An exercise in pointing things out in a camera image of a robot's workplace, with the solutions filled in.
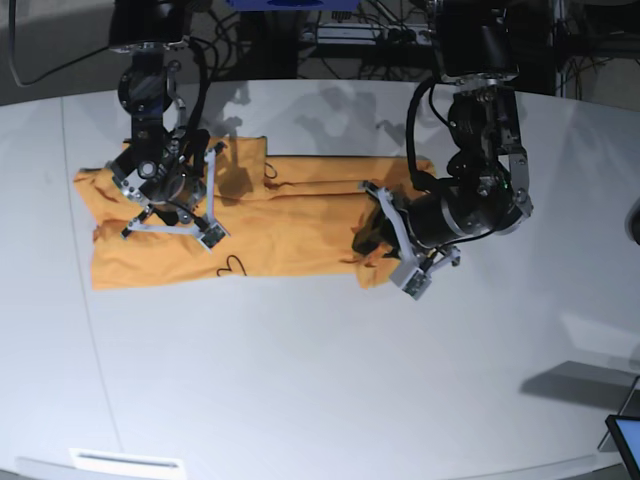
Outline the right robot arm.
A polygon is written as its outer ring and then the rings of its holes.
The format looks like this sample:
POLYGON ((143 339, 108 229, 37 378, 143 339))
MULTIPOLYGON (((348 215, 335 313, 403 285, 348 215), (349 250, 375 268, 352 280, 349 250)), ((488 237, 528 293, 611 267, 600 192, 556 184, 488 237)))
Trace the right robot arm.
POLYGON ((109 29, 110 50, 126 53, 118 100, 131 118, 128 145, 112 163, 112 179, 121 193, 142 208, 136 223, 157 215, 167 227, 193 224, 211 228, 195 207, 209 193, 205 150, 209 134, 200 128, 210 80, 203 47, 191 39, 191 22, 212 6, 209 1, 117 1, 109 29), (177 60, 168 51, 187 47, 199 72, 196 104, 188 108, 177 92, 177 60))

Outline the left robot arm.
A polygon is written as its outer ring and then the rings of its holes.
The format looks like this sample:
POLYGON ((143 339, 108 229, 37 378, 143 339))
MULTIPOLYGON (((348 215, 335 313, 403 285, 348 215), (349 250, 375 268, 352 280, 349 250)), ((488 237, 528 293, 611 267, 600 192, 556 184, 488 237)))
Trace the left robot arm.
POLYGON ((409 179, 419 195, 392 194, 398 225, 377 206, 354 237, 356 253, 370 255, 386 245, 389 257, 399 258, 406 240, 416 255, 446 254, 457 244, 507 234, 531 216, 527 152, 508 84, 519 69, 506 13, 504 1, 428 2, 435 67, 414 91, 405 126, 409 179), (439 118, 457 147, 443 178, 419 166, 415 141, 419 107, 434 102, 438 85, 455 89, 439 118))

